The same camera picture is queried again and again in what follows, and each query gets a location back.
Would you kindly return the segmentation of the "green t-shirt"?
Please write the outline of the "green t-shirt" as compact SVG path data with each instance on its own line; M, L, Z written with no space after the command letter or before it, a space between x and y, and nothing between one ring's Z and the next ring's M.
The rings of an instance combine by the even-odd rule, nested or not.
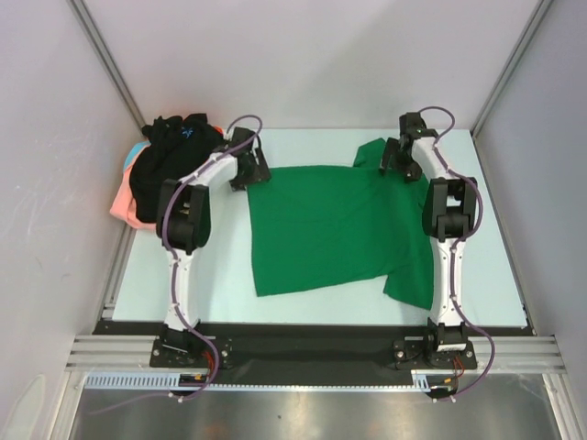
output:
M380 173L385 140L350 166L275 168L248 189L251 264L258 296L384 277L384 294L428 310L434 262L421 225L426 179Z

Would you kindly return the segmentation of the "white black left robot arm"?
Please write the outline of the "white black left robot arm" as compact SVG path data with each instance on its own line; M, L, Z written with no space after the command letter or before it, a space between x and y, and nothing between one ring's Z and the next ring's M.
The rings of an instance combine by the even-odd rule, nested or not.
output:
M190 282L193 263L212 234L213 191L227 185L244 191L270 178L260 131L232 125L202 165L161 186L156 233L169 259L170 302L160 341L183 366L196 364L210 348L197 330L200 318L190 312Z

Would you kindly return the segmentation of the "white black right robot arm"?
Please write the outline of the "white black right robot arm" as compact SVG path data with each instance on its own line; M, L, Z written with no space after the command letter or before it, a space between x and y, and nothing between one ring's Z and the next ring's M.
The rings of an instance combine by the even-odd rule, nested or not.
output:
M399 362L440 369L454 365L458 356L472 354L462 311L462 261L466 240L479 228L483 207L477 182L453 170L439 149L455 117L451 115L449 127L437 132L426 124L426 110L399 117L400 135L386 141L379 171L399 175L407 184L428 181L422 229L430 239L434 261L432 308L423 339L405 340L394 355Z

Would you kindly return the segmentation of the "black t-shirt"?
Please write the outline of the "black t-shirt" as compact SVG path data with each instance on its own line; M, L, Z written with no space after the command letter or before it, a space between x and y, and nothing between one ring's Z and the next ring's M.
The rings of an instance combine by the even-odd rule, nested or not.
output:
M157 221L161 186L179 180L203 165L224 136L205 114L158 117L142 128L150 145L138 154L129 175L136 217L144 224Z

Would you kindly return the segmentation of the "light blue t-shirt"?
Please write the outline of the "light blue t-shirt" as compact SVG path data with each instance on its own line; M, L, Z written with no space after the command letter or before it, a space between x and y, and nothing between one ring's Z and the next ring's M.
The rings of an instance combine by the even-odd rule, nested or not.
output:
M148 141L141 141L138 142L137 144L135 144L131 150L129 151L129 153L127 154L125 161L124 161L124 165L123 165L123 171L125 171L129 166L131 166L134 163L134 160L136 158L136 156L144 149L150 146L150 143Z

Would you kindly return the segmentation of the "pink t-shirt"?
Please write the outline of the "pink t-shirt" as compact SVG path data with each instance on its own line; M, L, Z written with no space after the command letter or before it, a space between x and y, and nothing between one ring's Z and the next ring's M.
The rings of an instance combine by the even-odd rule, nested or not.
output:
M137 217L137 203L129 184L130 172L130 168L124 171L109 213L134 229L154 232L156 227L154 223L141 222Z

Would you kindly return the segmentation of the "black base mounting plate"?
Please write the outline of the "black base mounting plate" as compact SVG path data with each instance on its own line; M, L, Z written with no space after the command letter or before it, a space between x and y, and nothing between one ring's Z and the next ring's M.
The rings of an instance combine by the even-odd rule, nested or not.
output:
M530 327L466 327L470 356L454 358L449 368L432 368L414 361L399 362L395 349L405 340L414 343L425 335L424 326L345 326L293 324L204 324L210 348L194 355L166 349L160 341L161 323L103 321L94 336L155 336L154 348L164 363L202 366L199 371L212 382L217 376L238 381L268 377L270 380L344 381L365 378L382 383L395 371L450 370L455 373L479 367L471 338L493 342L496 336L531 336Z

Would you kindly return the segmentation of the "aluminium corner frame post right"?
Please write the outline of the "aluminium corner frame post right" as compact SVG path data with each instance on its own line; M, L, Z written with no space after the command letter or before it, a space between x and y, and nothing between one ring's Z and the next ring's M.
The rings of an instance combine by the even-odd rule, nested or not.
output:
M503 95L508 83L512 80L518 66L522 62L528 48L533 42L535 35L539 31L540 26L544 22L553 3L553 0L537 1L536 6L527 20L513 49L511 50L495 84L493 85L492 90L490 91L487 99L482 105L479 114L474 120L470 130L473 139L476 139L481 134L483 127L485 126L487 120L493 112L493 109Z

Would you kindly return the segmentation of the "aluminium corner frame post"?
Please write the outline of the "aluminium corner frame post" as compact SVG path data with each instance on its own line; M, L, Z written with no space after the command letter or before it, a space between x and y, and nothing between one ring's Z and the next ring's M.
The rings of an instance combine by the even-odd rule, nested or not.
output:
M533 42L535 35L539 31L540 26L544 22L553 3L553 0L537 1L536 6L527 20L513 49L511 50L495 84L493 85L492 90L490 91L487 99L482 105L479 114L474 120L470 130L473 139L476 139L481 134L483 127L485 126L487 120L493 112L493 109L503 95L508 83L512 80L518 66L522 62L528 48Z
M137 129L141 130L146 124L145 118L90 8L84 0L68 0L67 4L88 39L97 59L105 69L106 75L114 86L123 106Z

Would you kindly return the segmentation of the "aluminium corner frame post left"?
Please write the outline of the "aluminium corner frame post left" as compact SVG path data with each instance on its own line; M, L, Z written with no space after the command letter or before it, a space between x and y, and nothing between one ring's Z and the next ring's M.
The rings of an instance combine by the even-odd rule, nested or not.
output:
M146 124L145 118L90 8L84 0L68 0L67 4L88 39L97 59L105 69L106 75L114 86L123 106L137 129L141 130Z

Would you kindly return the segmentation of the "aluminium front rail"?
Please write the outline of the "aluminium front rail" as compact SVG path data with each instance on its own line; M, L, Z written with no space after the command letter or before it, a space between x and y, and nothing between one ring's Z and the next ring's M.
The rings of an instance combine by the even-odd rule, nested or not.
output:
M154 348L153 335L79 335L74 339L65 369L68 371L199 371L203 367L164 363ZM492 373L560 374L566 371L557 341L552 336L496 336L490 343L471 338L480 369L495 349Z

